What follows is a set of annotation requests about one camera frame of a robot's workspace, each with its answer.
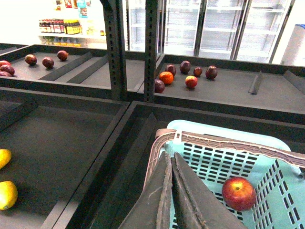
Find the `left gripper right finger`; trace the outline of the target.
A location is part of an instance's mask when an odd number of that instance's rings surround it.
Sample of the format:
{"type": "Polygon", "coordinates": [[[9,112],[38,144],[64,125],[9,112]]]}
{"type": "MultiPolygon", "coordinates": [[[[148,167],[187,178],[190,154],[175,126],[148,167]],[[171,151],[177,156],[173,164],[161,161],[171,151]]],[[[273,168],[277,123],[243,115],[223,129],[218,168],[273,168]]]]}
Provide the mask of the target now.
{"type": "Polygon", "coordinates": [[[180,229],[245,229],[179,153],[171,158],[173,204],[180,229]]]}

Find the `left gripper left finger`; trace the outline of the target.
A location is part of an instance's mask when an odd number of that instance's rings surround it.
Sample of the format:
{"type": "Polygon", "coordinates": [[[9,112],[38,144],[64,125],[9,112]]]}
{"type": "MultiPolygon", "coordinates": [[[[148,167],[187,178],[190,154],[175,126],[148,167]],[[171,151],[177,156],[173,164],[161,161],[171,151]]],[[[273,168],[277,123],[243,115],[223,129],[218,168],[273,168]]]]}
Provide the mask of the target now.
{"type": "Polygon", "coordinates": [[[119,228],[168,229],[172,199],[171,157],[163,152],[139,199],[119,228]]]}

